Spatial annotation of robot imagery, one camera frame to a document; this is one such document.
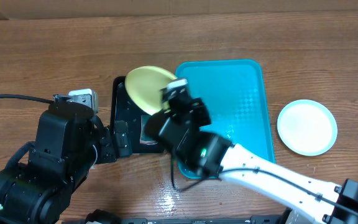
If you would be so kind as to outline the brown cleaning sponge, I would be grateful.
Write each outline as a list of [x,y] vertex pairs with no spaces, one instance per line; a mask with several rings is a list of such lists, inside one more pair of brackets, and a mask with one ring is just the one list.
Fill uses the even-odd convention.
[[140,129],[140,143],[145,145],[155,145],[157,142],[145,133],[145,125],[148,122],[150,115],[142,115],[140,117],[141,129]]

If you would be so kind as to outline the yellow plate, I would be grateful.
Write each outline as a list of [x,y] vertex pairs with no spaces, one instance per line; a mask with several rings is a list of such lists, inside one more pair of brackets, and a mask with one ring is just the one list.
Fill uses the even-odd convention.
[[162,109],[161,89],[177,79],[168,70],[156,66],[142,66],[131,70],[124,85],[130,99],[144,112],[153,115]]

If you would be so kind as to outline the light blue plate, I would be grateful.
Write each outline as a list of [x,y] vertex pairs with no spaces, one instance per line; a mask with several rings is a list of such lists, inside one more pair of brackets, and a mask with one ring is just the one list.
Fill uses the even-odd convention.
[[287,148],[302,156],[318,156],[335,144],[338,127],[327,107],[313,100],[287,104],[277,118],[277,132]]

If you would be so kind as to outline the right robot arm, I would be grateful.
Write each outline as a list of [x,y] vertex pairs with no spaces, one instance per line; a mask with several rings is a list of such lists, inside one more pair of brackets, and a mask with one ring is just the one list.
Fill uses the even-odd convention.
[[358,203],[343,203],[344,186],[301,175],[201,131],[211,120],[200,98],[169,96],[166,102],[169,108],[153,114],[144,131],[201,180],[216,177],[248,187],[311,223],[358,223]]

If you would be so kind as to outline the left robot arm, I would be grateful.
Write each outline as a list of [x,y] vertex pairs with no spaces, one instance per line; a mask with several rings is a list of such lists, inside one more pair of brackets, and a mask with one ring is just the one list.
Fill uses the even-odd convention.
[[0,223],[56,223],[95,164],[129,157],[126,123],[111,134],[82,104],[54,102],[39,119],[35,141],[0,171]]

